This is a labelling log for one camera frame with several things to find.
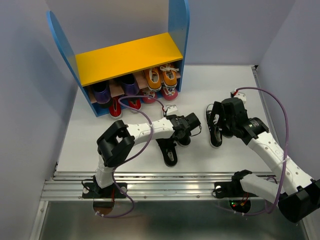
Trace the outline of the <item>orange sneaker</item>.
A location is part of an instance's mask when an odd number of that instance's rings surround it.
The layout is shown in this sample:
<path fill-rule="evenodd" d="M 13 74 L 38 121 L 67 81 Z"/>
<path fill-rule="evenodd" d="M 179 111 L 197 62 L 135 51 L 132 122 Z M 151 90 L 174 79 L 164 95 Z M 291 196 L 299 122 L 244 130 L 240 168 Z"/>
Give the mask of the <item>orange sneaker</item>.
<path fill-rule="evenodd" d="M 143 70 L 148 88 L 151 91 L 158 92 L 161 87 L 161 80 L 158 67 L 148 68 Z"/>
<path fill-rule="evenodd" d="M 162 72 L 164 85 L 168 88 L 175 88 L 178 83 L 177 72 L 179 69 L 175 68 L 172 63 L 161 65 L 159 69 Z"/>

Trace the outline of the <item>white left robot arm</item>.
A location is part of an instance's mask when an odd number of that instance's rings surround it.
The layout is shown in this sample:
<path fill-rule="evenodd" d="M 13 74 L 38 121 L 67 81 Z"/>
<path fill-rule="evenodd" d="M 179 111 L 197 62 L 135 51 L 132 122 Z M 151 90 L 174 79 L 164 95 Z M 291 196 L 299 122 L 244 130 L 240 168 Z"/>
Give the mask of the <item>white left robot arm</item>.
<path fill-rule="evenodd" d="M 168 115 L 152 123 L 125 124 L 115 121 L 96 141 L 99 156 L 98 168 L 92 180 L 83 182 L 82 198 L 123 199 L 124 195 L 114 184 L 114 169 L 125 162 L 132 148 L 138 144 L 156 140 L 164 163 L 173 167 L 178 162 L 175 147 L 188 146 L 192 131 L 201 122 L 194 113 L 187 116 Z"/>

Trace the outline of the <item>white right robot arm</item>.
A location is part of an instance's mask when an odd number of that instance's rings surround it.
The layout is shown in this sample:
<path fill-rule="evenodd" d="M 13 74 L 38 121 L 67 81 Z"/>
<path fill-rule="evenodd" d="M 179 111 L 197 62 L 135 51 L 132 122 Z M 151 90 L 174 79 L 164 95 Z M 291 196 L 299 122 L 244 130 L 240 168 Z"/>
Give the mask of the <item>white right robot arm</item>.
<path fill-rule="evenodd" d="M 320 207 L 320 182 L 304 172 L 278 145 L 267 125 L 258 117 L 249 118 L 238 97 L 214 102 L 206 111 L 210 141 L 222 145 L 222 136 L 235 136 L 253 150 L 276 176 L 279 184 L 264 180 L 249 170 L 234 173 L 231 181 L 217 182 L 212 195 L 218 199 L 261 197 L 276 203 L 282 215 L 297 223 Z"/>

